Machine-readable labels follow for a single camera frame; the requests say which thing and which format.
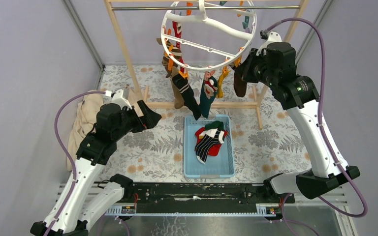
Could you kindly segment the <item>dark brown sock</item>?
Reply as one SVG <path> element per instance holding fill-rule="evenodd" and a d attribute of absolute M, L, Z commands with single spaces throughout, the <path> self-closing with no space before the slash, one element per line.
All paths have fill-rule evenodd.
<path fill-rule="evenodd" d="M 234 71 L 233 87 L 238 97 L 244 97 L 247 91 L 247 83 L 242 80 L 242 74 Z"/>

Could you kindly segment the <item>dark green sock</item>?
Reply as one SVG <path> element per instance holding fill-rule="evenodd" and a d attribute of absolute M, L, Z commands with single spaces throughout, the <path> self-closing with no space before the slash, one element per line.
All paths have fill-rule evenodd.
<path fill-rule="evenodd" d="M 211 129 L 224 130 L 224 123 L 220 120 L 215 120 L 212 123 L 205 125 L 205 131 Z"/>

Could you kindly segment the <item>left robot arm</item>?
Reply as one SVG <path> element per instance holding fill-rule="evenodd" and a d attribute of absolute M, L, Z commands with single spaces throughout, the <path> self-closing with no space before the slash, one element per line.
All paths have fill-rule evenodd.
<path fill-rule="evenodd" d="M 107 103 L 96 115 L 92 130 L 85 136 L 72 166 L 72 173 L 62 194 L 49 215 L 33 223 L 34 236 L 87 236 L 95 222 L 117 201 L 127 202 L 133 195 L 133 181 L 123 175 L 112 176 L 102 193 L 88 204 L 85 199 L 111 155 L 117 142 L 127 133 L 154 128 L 161 115 L 152 111 L 143 100 L 137 102 L 142 115 L 127 102 Z"/>

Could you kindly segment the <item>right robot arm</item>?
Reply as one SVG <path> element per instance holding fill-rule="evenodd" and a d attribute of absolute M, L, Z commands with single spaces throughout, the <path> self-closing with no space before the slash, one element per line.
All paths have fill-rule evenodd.
<path fill-rule="evenodd" d="M 310 155 L 310 170 L 277 174 L 264 181 L 262 195 L 276 202 L 282 194 L 299 191 L 308 199 L 317 198 L 360 176 L 340 154 L 319 114 L 320 96 L 313 80 L 296 73 L 295 49 L 287 42 L 273 42 L 252 48 L 236 72 L 249 83 L 263 83 L 293 120 Z"/>

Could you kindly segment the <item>black sock with beige stripes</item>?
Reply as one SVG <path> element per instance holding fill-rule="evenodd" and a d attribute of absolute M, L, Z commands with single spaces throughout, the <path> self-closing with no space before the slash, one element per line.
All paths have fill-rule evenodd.
<path fill-rule="evenodd" d="M 172 82 L 181 94 L 184 105 L 192 111 L 195 120 L 198 120 L 201 117 L 201 111 L 188 80 L 182 75 L 176 75 L 172 78 Z"/>

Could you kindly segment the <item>white round clip hanger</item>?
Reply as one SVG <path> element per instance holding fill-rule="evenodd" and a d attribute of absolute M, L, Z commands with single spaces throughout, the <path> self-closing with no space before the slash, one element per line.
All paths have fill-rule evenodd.
<path fill-rule="evenodd" d="M 252 1 L 176 1 L 163 17 L 157 41 L 179 69 L 214 70 L 234 62 L 251 45 L 256 23 Z M 181 59 L 173 56 L 166 41 L 182 51 Z"/>

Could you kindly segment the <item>black striped sock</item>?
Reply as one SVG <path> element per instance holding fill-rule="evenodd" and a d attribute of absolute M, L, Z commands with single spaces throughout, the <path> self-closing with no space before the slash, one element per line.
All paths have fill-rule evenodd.
<path fill-rule="evenodd" d="M 211 129 L 203 132 L 203 138 L 195 146 L 195 154 L 200 163 L 206 163 L 208 152 L 213 145 L 224 143 L 224 134 L 224 130 L 217 129 Z"/>

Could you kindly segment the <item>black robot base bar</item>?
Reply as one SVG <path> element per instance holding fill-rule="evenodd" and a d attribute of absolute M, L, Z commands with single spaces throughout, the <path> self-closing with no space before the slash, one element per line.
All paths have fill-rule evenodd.
<path fill-rule="evenodd" d="M 257 206 L 279 207 L 294 203 L 294 196 L 276 194 L 270 184 L 252 183 L 155 183 L 133 182 L 116 174 L 103 183 L 124 187 L 119 203 L 131 204 L 137 213 L 148 214 L 243 214 L 257 213 Z"/>

